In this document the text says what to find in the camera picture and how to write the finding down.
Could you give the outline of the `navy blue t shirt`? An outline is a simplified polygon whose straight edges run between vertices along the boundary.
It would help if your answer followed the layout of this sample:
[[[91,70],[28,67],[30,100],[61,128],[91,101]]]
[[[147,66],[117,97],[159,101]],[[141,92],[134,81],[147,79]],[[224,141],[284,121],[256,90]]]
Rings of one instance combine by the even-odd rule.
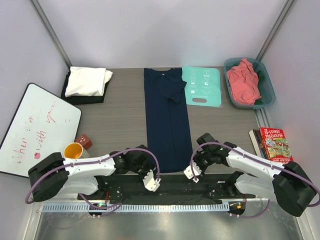
[[[147,147],[161,173],[183,171],[193,153],[181,68],[144,69]]]

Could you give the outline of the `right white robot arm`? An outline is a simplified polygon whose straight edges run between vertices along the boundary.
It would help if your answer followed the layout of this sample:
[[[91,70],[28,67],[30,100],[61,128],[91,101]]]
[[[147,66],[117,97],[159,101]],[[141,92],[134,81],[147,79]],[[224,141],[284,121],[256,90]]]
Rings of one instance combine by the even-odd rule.
[[[312,201],[320,194],[320,189],[298,163],[267,160],[231,142],[220,143],[209,133],[200,136],[197,143],[199,147],[183,171],[189,180],[197,183],[209,166],[224,165],[236,170],[219,190],[219,195],[224,198],[263,197],[276,202],[294,217],[301,216],[306,208],[319,206],[318,201]]]

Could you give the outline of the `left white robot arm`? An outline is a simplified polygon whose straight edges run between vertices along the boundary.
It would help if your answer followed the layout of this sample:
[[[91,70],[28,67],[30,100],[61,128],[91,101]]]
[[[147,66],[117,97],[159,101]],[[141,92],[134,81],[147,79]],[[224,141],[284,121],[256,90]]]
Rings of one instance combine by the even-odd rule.
[[[30,190],[25,203],[44,202],[64,194],[91,195],[100,200],[106,195],[107,188],[97,178],[127,172],[139,175],[144,188],[150,192],[160,186],[159,162],[144,145],[80,159],[54,152],[28,170]]]

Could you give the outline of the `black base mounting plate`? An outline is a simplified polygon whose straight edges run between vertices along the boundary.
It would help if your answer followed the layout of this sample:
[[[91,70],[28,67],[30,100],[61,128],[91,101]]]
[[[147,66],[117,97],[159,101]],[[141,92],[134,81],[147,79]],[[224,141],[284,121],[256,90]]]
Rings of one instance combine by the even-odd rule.
[[[195,183],[182,174],[162,174],[159,188],[153,192],[145,188],[138,175],[97,176],[98,190],[85,198],[90,201],[108,200],[124,205],[209,205],[227,199],[253,199],[235,187],[239,171],[229,174],[206,174]]]

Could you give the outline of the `book under red book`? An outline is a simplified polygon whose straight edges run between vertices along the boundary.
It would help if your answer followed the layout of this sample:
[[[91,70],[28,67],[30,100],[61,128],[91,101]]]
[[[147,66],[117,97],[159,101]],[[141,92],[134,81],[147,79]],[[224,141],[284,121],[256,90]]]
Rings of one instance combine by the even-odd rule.
[[[254,151],[258,157],[268,159],[267,151],[265,149],[265,146],[263,144],[263,139],[261,136],[261,133],[257,129],[252,129],[249,131],[249,137],[251,139]]]

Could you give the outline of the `small red brown block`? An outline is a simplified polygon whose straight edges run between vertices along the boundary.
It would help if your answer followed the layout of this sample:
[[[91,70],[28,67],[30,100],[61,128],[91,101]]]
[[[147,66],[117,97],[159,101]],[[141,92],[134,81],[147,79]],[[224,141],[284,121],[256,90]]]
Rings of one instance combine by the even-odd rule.
[[[93,146],[91,139],[86,134],[81,134],[75,139],[76,143],[82,145],[85,150],[88,150]]]

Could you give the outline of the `white mug orange inside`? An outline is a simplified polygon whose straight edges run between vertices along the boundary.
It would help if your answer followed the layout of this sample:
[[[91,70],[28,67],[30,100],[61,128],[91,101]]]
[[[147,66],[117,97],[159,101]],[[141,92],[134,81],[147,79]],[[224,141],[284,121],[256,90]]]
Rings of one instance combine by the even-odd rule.
[[[63,156],[70,159],[90,158],[88,151],[78,142],[67,145],[63,151]]]

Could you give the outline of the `teal instruction mat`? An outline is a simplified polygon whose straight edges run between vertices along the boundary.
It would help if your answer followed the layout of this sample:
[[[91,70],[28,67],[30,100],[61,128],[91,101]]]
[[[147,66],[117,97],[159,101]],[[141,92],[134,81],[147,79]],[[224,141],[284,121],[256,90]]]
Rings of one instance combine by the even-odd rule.
[[[221,78],[217,68],[182,67],[182,80],[186,104],[203,107],[220,107],[222,105]]]

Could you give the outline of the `red storey house book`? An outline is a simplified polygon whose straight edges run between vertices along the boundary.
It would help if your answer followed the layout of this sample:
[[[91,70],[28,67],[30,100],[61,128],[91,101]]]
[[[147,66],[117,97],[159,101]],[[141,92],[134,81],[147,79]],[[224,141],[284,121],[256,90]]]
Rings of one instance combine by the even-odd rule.
[[[282,129],[260,127],[259,133],[266,151],[266,156],[269,160],[282,164],[294,161],[285,133]]]

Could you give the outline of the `folded black t shirt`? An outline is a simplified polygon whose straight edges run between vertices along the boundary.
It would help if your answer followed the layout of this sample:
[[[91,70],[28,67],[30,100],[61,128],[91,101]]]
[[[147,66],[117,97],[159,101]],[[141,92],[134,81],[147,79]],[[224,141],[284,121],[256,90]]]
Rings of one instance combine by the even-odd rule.
[[[65,80],[64,80],[64,84],[62,87],[62,91],[60,94],[60,98],[64,101],[66,101],[67,103],[71,104],[71,105],[89,105],[89,104],[100,104],[103,103],[105,100],[105,95],[107,93],[107,88],[108,85],[110,83],[110,81],[108,81],[105,85],[104,85],[104,93],[102,96],[69,96],[66,97],[65,93],[66,93],[66,89],[69,83],[69,76],[70,76],[71,72],[69,71],[67,73],[67,75],[65,76]]]

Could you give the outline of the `teal plastic bin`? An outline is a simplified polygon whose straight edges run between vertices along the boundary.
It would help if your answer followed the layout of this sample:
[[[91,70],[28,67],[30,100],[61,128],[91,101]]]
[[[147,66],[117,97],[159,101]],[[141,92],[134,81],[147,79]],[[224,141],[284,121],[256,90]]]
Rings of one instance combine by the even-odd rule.
[[[265,67],[265,65],[254,58],[246,58],[250,63],[252,63],[253,65],[253,70],[258,73],[258,71],[262,71],[265,75],[265,88],[266,88],[266,97],[267,97],[267,102],[264,105],[247,105],[247,104],[240,104],[235,102],[235,100],[232,97],[232,93],[231,93],[231,89],[230,89],[230,84],[229,84],[229,80],[227,78],[227,71],[230,70],[232,67],[234,66],[238,66],[240,63],[240,60],[243,59],[241,57],[238,58],[230,58],[228,60],[226,60],[224,62],[224,75],[225,75],[225,80],[226,80],[226,85],[227,85],[227,89],[228,89],[228,93],[229,93],[229,97],[231,99],[231,102],[233,103],[233,105],[239,109],[262,109],[265,107],[268,107],[270,105],[272,105],[275,102],[275,92],[270,80],[270,76],[268,74],[268,71]]]

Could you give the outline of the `pink crumpled t shirt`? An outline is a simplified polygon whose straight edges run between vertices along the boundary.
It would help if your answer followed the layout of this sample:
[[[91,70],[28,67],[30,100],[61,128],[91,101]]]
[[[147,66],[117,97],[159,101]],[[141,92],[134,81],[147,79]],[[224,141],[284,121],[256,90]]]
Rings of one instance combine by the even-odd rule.
[[[233,66],[226,73],[235,102],[254,105],[256,100],[262,97],[258,89],[259,77],[247,58],[242,58],[238,65]]]

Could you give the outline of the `green t shirt in bin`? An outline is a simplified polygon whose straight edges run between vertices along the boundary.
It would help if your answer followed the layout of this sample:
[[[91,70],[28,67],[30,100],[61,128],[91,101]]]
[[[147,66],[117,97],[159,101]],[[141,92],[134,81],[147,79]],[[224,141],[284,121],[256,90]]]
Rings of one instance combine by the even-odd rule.
[[[261,70],[259,70],[257,72],[257,76],[258,76],[257,88],[259,90],[260,98],[257,99],[254,104],[265,105],[267,102],[267,90],[265,88],[265,80],[266,80],[265,75]]]

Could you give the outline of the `folded white t shirt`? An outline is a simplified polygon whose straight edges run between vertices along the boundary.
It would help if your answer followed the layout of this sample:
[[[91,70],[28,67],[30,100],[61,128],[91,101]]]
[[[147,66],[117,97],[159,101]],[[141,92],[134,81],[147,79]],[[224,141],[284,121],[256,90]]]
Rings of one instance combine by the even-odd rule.
[[[113,72],[106,68],[71,66],[65,97],[102,97]]]

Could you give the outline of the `white dry-erase board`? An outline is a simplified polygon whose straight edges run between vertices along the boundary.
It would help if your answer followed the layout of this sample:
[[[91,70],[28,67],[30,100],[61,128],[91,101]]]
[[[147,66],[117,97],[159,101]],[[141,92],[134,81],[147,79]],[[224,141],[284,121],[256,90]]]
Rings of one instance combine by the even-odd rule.
[[[29,83],[0,144],[0,171],[28,177],[31,167],[74,142],[82,111]]]

